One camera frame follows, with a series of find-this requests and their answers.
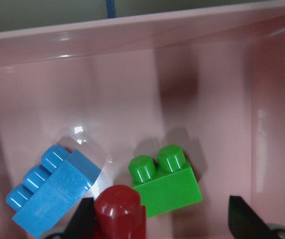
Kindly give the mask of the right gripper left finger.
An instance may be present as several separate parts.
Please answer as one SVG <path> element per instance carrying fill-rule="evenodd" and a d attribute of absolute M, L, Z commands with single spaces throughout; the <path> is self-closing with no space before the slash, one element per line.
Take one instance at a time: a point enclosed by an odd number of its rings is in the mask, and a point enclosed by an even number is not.
<path fill-rule="evenodd" d="M 94 199 L 83 198 L 58 239 L 91 239 L 95 227 Z"/>

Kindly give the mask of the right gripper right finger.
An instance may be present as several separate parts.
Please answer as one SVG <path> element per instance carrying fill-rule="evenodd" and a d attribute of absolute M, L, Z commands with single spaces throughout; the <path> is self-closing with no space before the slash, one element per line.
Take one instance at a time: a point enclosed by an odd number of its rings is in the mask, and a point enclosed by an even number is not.
<path fill-rule="evenodd" d="M 229 197 L 228 227 L 235 239 L 276 239 L 241 196 Z"/>

